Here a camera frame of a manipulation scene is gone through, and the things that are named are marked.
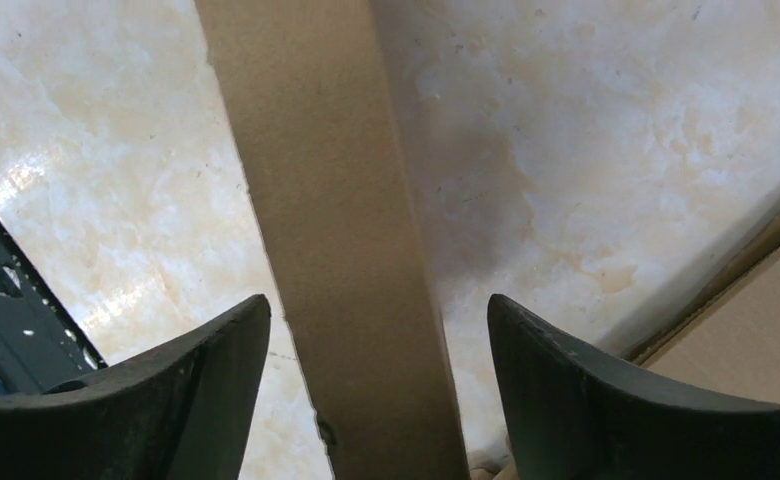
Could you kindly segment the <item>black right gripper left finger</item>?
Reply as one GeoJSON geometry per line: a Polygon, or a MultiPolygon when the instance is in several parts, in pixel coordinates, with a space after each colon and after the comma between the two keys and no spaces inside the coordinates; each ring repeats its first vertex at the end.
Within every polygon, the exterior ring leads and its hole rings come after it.
{"type": "Polygon", "coordinates": [[[252,296],[42,394],[0,397],[0,479],[235,479],[270,340],[252,296]]]}

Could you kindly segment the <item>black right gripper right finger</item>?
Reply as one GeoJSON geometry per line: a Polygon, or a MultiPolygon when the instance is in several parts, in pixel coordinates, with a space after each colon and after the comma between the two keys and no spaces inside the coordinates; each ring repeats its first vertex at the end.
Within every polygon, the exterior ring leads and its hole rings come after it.
{"type": "Polygon", "coordinates": [[[780,479],[780,405],[692,386],[495,294],[487,323],[522,479],[780,479]]]}

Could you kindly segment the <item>cardboard box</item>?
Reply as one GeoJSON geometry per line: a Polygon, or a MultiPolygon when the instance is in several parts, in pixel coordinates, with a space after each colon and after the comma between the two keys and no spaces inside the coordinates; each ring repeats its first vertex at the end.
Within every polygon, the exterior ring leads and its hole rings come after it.
{"type": "Polygon", "coordinates": [[[467,478],[371,4],[196,8],[333,475],[467,478]]]}

